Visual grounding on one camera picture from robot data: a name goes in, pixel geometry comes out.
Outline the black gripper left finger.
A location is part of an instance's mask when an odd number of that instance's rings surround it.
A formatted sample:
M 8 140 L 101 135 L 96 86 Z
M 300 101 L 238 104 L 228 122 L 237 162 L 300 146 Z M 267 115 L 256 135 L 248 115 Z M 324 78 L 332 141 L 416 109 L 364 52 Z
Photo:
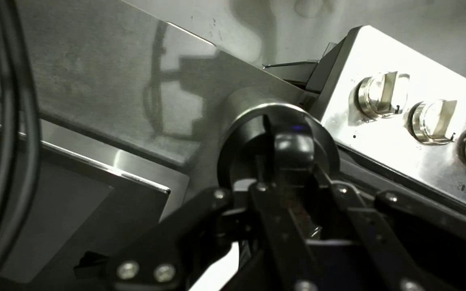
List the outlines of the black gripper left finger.
M 209 188 L 112 258 L 112 291 L 186 291 L 246 238 L 249 193 Z

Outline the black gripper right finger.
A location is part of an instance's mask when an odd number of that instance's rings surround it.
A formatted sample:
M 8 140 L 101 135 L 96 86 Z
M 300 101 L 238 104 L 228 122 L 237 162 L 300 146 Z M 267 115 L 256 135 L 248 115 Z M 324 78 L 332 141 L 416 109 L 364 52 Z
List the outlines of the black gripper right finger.
M 366 203 L 340 182 L 329 196 L 345 238 L 321 251 L 321 291 L 466 291 L 466 216 L 397 191 Z

